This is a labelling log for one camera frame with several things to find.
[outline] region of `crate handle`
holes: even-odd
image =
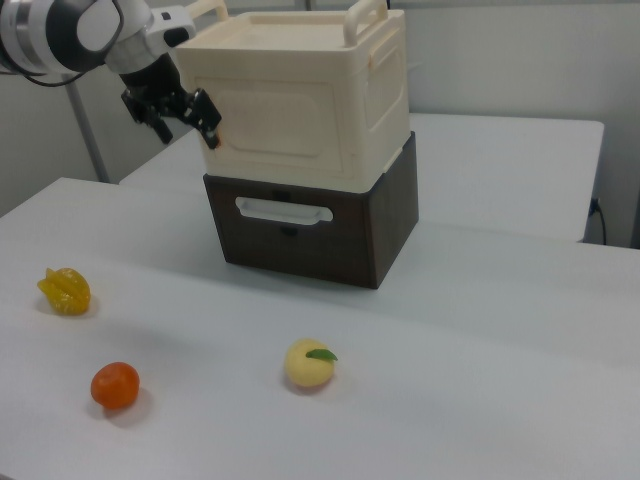
[[[227,11],[227,5],[224,0],[198,0],[190,5],[187,5],[187,12],[191,15],[191,18],[196,19],[207,12],[215,9],[218,21],[222,22],[229,18],[229,12]]]
[[[349,9],[344,17],[342,29],[347,47],[355,47],[358,44],[358,24],[374,10],[379,22],[386,20],[389,16],[386,0],[359,0]]]
[[[295,225],[315,225],[321,221],[330,222],[333,220],[331,210],[327,207],[316,207],[314,205],[238,197],[236,198],[236,207],[238,207],[243,217],[293,223]]]

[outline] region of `green leaf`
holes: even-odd
[[[317,360],[338,360],[338,357],[324,348],[316,348],[315,350],[307,352],[307,358],[315,358]]]

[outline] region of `crate lid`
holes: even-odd
[[[216,50],[338,51],[354,48],[389,16],[385,0],[347,12],[251,12],[222,20],[185,44]]]

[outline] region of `box handle cutout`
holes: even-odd
[[[331,210],[327,207],[314,205],[238,197],[236,198],[236,207],[238,207],[243,217],[294,225],[315,225],[318,222],[330,222],[333,220]]]
[[[378,22],[389,17],[386,0],[359,0],[349,9],[342,27],[344,43],[347,47],[355,47],[358,44],[358,24],[373,10],[376,11]]]

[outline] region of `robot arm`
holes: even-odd
[[[215,148],[220,114],[204,90],[182,88],[168,54],[195,34],[192,16],[181,6],[152,9],[144,0],[0,0],[0,72],[29,78],[78,75],[106,64],[124,82],[122,100],[137,123],[146,123],[168,143],[173,135],[163,118],[177,118]]]

